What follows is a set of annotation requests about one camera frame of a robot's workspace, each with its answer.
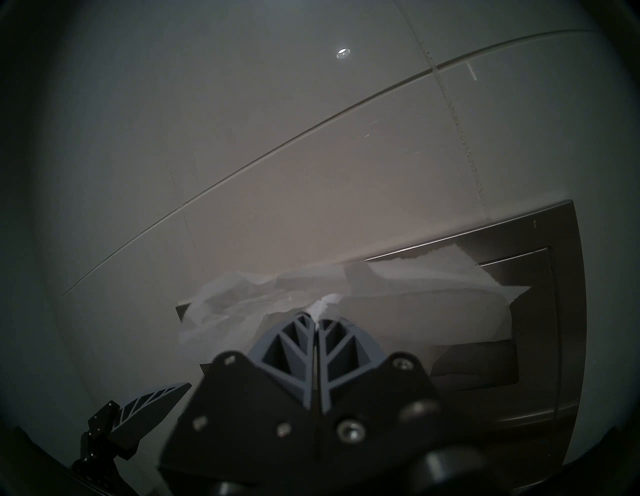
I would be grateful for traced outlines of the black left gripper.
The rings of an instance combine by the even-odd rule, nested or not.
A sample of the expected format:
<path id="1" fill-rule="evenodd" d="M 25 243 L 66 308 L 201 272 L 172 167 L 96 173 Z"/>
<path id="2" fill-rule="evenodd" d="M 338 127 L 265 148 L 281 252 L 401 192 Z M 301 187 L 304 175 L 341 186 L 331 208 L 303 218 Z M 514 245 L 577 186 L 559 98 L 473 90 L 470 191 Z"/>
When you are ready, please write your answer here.
<path id="1" fill-rule="evenodd" d="M 89 418 L 80 438 L 80 455 L 70 470 L 100 494 L 130 494 L 115 457 L 131 458 L 140 441 L 158 426 L 191 389 L 191 383 L 161 386 L 120 406 L 108 401 Z"/>

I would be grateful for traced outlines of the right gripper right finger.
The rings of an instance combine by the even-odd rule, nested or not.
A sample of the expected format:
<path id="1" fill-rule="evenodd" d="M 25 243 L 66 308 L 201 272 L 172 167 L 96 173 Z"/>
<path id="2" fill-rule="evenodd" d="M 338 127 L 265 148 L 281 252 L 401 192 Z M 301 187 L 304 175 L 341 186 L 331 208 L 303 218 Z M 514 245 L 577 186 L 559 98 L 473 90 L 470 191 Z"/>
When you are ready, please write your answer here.
<path id="1" fill-rule="evenodd" d="M 396 471 L 451 445 L 451 413 L 419 360 L 383 353 L 345 319 L 319 324 L 319 393 L 327 471 Z"/>

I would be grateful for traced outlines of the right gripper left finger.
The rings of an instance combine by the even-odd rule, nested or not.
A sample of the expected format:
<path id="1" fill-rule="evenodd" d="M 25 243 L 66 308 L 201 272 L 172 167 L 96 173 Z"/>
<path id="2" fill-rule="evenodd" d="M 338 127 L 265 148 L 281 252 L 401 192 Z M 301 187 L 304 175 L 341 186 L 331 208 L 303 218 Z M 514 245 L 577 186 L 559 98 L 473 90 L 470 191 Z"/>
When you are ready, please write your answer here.
<path id="1" fill-rule="evenodd" d="M 314 459 L 316 327 L 306 313 L 276 324 L 247 354 L 211 362 L 173 429 L 162 471 L 277 471 Z"/>

